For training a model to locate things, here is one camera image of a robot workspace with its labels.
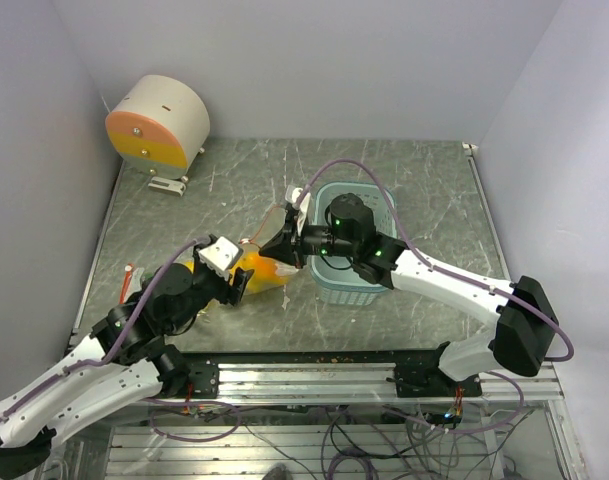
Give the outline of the clear zip bag orange zipper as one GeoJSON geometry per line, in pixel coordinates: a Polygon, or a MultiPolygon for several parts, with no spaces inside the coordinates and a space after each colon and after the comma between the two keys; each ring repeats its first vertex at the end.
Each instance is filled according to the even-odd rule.
{"type": "Polygon", "coordinates": [[[120,290],[119,303],[125,303],[128,298],[141,288],[142,278],[145,275],[143,267],[136,267],[132,263],[128,263],[124,267],[124,277],[120,290]]]}

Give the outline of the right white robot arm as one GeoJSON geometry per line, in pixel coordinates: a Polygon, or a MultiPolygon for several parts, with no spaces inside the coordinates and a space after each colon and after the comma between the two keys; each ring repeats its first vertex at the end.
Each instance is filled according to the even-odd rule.
{"type": "Polygon", "coordinates": [[[415,254],[378,230],[372,209],[353,193],[333,199],[320,225],[287,205],[283,227],[259,253],[296,268],[311,257],[344,258],[370,284],[427,296],[485,324],[482,333],[466,340],[405,352],[389,379],[399,396],[452,395],[463,382],[500,368],[534,377],[559,324],[537,280],[486,279],[415,254]]]}

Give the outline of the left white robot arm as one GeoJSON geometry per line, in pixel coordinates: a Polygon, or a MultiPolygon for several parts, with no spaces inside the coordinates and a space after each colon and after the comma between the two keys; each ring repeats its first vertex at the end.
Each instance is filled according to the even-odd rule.
{"type": "Polygon", "coordinates": [[[220,275],[201,260],[160,267],[59,363],[0,401],[0,479],[34,470],[52,449],[125,406],[180,395],[190,367],[167,337],[190,328],[212,301],[237,305],[252,275],[241,268],[220,275]]]}

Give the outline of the orange toy mango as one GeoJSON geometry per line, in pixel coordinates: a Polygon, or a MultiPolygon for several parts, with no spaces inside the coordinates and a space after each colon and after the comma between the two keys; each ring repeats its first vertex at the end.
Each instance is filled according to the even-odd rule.
{"type": "Polygon", "coordinates": [[[280,276],[277,273],[277,263],[273,259],[264,258],[255,251],[245,252],[233,267],[233,271],[236,268],[254,270],[253,277],[245,291],[248,295],[282,287],[288,283],[286,276],[280,276]]]}

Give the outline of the light blue plastic basket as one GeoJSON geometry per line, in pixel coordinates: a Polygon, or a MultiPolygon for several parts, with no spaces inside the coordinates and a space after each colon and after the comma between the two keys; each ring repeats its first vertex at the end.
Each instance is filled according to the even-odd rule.
{"type": "MultiPolygon", "coordinates": [[[[373,213],[378,233],[397,237],[396,223],[380,189],[372,183],[333,181],[324,184],[315,194],[312,223],[323,227],[341,227],[340,220],[331,216],[330,205],[336,197],[353,194],[373,213]]],[[[340,238],[331,247],[324,247],[321,256],[309,256],[307,264],[317,285],[317,297],[324,303],[336,306],[365,307],[370,305],[386,288],[363,280],[351,266],[352,255],[360,248],[351,243],[341,245],[340,238]]]]}

